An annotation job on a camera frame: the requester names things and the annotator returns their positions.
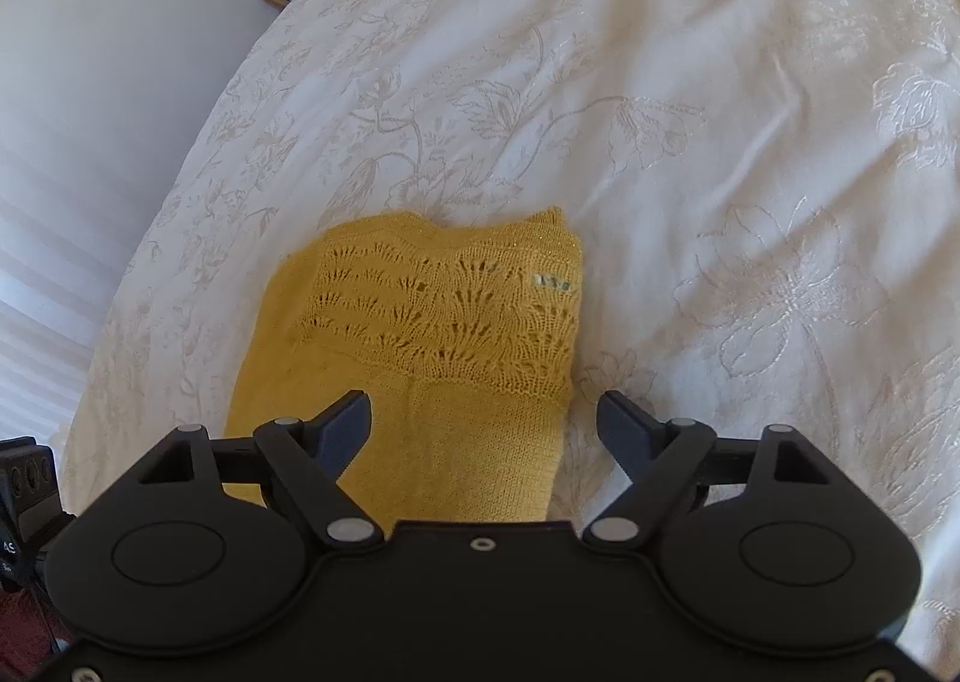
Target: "bed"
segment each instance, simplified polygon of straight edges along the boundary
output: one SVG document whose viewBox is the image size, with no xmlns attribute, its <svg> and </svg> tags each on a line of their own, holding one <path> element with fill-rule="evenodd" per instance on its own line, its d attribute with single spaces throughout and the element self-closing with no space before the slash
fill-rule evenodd
<svg viewBox="0 0 960 682">
<path fill-rule="evenodd" d="M 586 286 L 551 506 L 625 486 L 618 388 L 726 435 L 798 426 L 917 544 L 902 645 L 960 669 L 958 0 L 295 0 L 128 267 L 64 455 L 80 510 L 222 428 L 267 280 L 326 227 L 558 205 Z"/>
</svg>

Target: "wall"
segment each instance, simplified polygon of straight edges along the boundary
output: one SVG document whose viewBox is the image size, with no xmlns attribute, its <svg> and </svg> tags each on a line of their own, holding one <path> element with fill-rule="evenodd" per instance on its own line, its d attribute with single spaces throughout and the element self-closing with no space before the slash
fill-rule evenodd
<svg viewBox="0 0 960 682">
<path fill-rule="evenodd" d="M 0 0 L 0 438 L 69 423 L 128 259 L 276 15 L 263 0 Z"/>
</svg>

